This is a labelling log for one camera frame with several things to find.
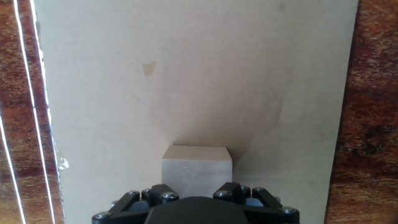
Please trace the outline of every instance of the screw head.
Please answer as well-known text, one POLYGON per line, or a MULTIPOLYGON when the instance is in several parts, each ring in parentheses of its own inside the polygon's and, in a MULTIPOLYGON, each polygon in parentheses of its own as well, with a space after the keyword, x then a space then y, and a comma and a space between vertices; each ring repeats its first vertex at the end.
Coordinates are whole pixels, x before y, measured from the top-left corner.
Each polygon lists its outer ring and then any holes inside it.
POLYGON ((164 199, 176 199, 178 198, 178 194, 176 194, 175 192, 166 192, 163 193, 161 197, 164 199))
POLYGON ((227 195, 230 195, 230 194, 231 194, 231 192, 228 192, 226 190, 219 190, 216 193, 214 193, 214 195, 217 196, 217 197, 224 197, 224 196, 227 196, 227 195))
POLYGON ((112 204, 111 204, 112 207, 113 207, 114 205, 116 205, 117 202, 118 202, 118 200, 117 200, 117 201, 113 201, 112 204))
POLYGON ((135 194, 139 194, 139 192, 136 191, 136 190, 131 190, 131 191, 128 192, 128 194, 129 195, 135 195, 135 194))
POLYGON ((111 215, 112 215, 111 212, 99 212, 98 214, 95 215, 95 218, 99 218, 99 219, 108 218, 111 215))
POLYGON ((255 188, 253 188, 252 190, 253 190, 253 191, 256 191, 256 192, 262 192, 262 191, 265 190, 265 189, 264 189, 264 187, 255 187, 255 188))
POLYGON ((248 187, 248 186, 241 186, 241 189, 242 189, 242 190, 249 190, 250 187, 248 187))
POLYGON ((280 203, 280 197, 274 196, 274 198, 280 203))
POLYGON ((286 214, 292 214, 295 213, 297 210, 295 208, 292 207, 288 207, 288 206, 283 206, 281 208, 282 212, 286 213, 286 214))

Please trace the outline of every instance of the wooden cube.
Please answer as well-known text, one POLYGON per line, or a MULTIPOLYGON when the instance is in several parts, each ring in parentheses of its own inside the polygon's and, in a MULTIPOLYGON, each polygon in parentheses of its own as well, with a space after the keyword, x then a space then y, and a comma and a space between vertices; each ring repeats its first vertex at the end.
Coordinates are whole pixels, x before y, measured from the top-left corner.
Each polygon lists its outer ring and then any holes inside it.
POLYGON ((162 158, 162 183, 180 198, 212 197, 232 182, 232 158, 225 147, 170 146, 162 158))

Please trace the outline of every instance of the hex bolt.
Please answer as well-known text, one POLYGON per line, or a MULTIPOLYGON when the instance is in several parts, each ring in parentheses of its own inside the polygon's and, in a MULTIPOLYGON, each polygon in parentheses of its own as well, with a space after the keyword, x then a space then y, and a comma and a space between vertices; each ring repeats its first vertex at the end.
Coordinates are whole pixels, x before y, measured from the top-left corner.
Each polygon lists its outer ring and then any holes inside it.
POLYGON ((129 194, 129 195, 135 195, 135 194, 138 194, 138 195, 139 195, 139 192, 136 191, 136 190, 131 190, 131 191, 128 192, 128 194, 129 194))
POLYGON ((112 204, 111 204, 112 207, 113 207, 114 205, 116 205, 117 202, 118 202, 118 200, 117 200, 117 201, 113 201, 112 204))
POLYGON ((248 186, 241 186, 241 189, 242 189, 243 195, 244 195, 245 197, 250 197, 250 194, 251 194, 251 192, 250 192, 250 187, 248 187, 248 186))
POLYGON ((281 208, 281 210, 282 210, 283 213, 286 213, 286 214, 292 214, 292 213, 295 213, 297 211, 295 208, 288 207, 288 206, 283 206, 281 208))
POLYGON ((280 197, 274 196, 274 198, 280 203, 280 197))
POLYGON ((227 195, 231 195, 231 192, 228 192, 226 190, 219 190, 216 193, 214 193, 214 195, 217 197, 225 197, 227 195))
POLYGON ((164 199, 169 199, 169 200, 179 198, 178 194, 176 194, 175 192, 166 192, 166 193, 163 193, 163 194, 161 195, 161 197, 164 198, 164 199))
POLYGON ((108 218, 111 215, 112 215, 111 212, 99 212, 98 214, 95 215, 95 218, 103 219, 103 218, 108 218))
POLYGON ((252 189, 252 191, 256 191, 256 192, 262 192, 264 189, 264 187, 255 187, 252 189))

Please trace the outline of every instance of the wood grain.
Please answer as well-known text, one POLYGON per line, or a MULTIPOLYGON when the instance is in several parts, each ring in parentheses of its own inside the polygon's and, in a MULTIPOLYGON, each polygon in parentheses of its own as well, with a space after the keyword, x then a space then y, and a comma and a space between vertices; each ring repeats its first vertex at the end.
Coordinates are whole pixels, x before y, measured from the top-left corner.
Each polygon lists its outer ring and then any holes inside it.
MULTIPOLYGON (((47 104, 29 1, 20 0, 29 82, 11 0, 0 1, 0 112, 28 223, 63 223, 47 104)), ((398 212, 398 0, 359 2, 325 223, 386 223, 398 212)), ((0 222, 21 223, 0 142, 0 222)))
MULTIPOLYGON (((47 104, 44 97, 32 12, 27 0, 18 1, 18 6, 31 83, 29 83, 25 69, 24 51, 22 50, 13 1, 1 1, 2 21, 6 21, 0 23, 1 30, 4 30, 0 35, 0 105, 4 134, 7 138, 26 222, 52 223, 50 200, 40 155, 40 138, 51 186, 51 199, 55 209, 56 221, 62 223, 63 211, 58 175, 47 118, 47 104), (30 87, 33 90, 34 104, 31 100, 30 87), (34 108, 37 110, 37 120, 35 119, 34 108), (37 133, 36 121, 39 124, 40 136, 37 133)), ((1 166, 3 167, 3 165, 5 167, 7 164, 2 162, 1 166)), ((12 184, 9 173, 2 175, 2 184, 12 184)), ((19 209, 18 212, 15 209, 15 195, 15 191, 9 191, 8 197, 2 198, 2 204, 5 204, 5 206, 9 204, 13 208, 12 212, 7 212, 10 219, 5 223, 20 223, 14 222, 14 220, 17 220, 16 217, 20 216, 19 209)))
POLYGON ((387 223, 398 212, 397 29, 398 1, 360 1, 327 223, 387 223))

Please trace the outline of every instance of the cardboard backdrop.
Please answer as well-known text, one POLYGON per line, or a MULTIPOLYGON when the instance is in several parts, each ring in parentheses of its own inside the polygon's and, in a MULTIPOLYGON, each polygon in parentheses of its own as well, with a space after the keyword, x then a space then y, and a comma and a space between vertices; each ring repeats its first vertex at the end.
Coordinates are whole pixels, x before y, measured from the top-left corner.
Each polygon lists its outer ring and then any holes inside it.
POLYGON ((35 0, 66 223, 161 178, 171 144, 323 223, 357 0, 35 0))

